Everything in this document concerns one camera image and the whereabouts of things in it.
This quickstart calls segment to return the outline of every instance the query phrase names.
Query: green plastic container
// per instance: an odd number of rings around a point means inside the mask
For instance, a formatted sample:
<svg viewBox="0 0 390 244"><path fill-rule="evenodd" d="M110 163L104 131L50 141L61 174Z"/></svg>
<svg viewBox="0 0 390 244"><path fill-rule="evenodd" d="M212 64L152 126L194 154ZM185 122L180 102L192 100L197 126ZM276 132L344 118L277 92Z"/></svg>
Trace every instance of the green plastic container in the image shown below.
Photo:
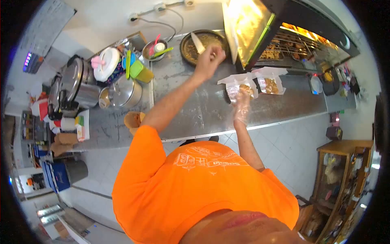
<svg viewBox="0 0 390 244"><path fill-rule="evenodd" d="M141 61L136 60L133 65L130 66L130 77L148 83L152 80L154 74L146 68Z"/></svg>

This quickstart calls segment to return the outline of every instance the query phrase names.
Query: metal pan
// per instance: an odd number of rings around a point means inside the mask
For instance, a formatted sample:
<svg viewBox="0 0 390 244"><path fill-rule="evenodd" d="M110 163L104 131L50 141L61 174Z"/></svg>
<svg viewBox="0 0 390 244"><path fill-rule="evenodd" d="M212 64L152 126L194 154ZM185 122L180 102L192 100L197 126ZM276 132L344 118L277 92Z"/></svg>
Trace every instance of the metal pan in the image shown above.
<svg viewBox="0 0 390 244"><path fill-rule="evenodd" d="M226 56L228 56L229 45L227 44L226 38L221 36L215 31L212 30L195 30L193 31L196 34L203 46L207 48L210 44L218 44L225 51ZM186 62L196 66L198 62L198 52L196 50L195 44L192 41L191 33L188 33L180 42L180 54Z"/></svg>

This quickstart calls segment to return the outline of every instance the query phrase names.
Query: pink spoon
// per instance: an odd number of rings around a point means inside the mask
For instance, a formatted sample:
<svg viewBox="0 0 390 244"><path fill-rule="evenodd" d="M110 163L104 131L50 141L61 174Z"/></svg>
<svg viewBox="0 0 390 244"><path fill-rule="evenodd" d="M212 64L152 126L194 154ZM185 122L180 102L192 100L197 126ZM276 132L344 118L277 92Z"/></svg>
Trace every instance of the pink spoon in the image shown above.
<svg viewBox="0 0 390 244"><path fill-rule="evenodd" d="M157 44L158 39L160 38L160 36L161 36L161 34L158 34L158 36L157 36L157 38L156 38L156 41L154 42L154 45L150 47L150 49L149 49L149 56L152 56L152 55L153 55L153 53L154 53L154 51L153 51L154 46Z"/></svg>

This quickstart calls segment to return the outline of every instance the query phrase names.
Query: wooden cabinet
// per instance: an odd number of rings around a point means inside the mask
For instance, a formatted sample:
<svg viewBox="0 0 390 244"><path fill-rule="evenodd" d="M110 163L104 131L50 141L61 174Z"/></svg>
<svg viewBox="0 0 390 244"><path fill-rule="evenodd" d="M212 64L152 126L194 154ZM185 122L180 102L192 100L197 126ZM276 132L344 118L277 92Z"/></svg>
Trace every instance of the wooden cabinet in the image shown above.
<svg viewBox="0 0 390 244"><path fill-rule="evenodd" d="M307 241L316 244L334 243L338 235L337 230L343 227L356 208L363 191L371 165L372 146L373 141L341 140L332 141L317 149L317 176L310 203L314 206L313 212L320 214L322 224L315 232L304 233L305 230L301 229ZM361 166L356 167L355 163L360 162Z"/></svg>

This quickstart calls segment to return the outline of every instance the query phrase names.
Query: electrical outlet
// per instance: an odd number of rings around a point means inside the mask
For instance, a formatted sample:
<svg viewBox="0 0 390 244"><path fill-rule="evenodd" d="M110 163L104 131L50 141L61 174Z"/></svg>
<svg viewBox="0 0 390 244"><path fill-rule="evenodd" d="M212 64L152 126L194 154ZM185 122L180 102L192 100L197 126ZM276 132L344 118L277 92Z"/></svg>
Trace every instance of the electrical outlet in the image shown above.
<svg viewBox="0 0 390 244"><path fill-rule="evenodd" d="M139 18L139 15L137 13L132 13L129 16L130 21L136 21Z"/></svg>
<svg viewBox="0 0 390 244"><path fill-rule="evenodd" d="M184 0L184 6L186 6L186 7L195 6L195 0Z"/></svg>
<svg viewBox="0 0 390 244"><path fill-rule="evenodd" d="M157 13L158 12L162 12L166 9L167 7L165 6L165 3L160 3L160 4L156 4L153 9L154 11L156 11Z"/></svg>

